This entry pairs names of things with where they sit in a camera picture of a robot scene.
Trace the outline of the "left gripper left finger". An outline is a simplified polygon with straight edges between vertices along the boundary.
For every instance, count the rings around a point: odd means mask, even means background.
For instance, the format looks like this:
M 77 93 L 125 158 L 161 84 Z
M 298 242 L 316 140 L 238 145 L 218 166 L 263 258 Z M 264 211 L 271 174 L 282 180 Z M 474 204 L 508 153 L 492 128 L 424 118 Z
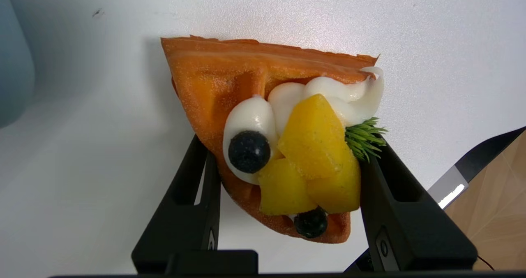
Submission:
M 163 199 L 135 245 L 139 274 L 163 274 L 171 257 L 216 250 L 221 179 L 214 155 L 194 136 Z

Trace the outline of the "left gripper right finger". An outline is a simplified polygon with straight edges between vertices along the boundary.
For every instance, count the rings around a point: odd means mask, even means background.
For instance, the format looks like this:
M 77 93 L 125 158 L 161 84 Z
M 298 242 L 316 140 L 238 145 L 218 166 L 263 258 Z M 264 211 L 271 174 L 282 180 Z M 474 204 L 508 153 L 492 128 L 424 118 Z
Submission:
M 360 208 L 376 272 L 471 270 L 473 243 L 389 146 L 361 162 Z

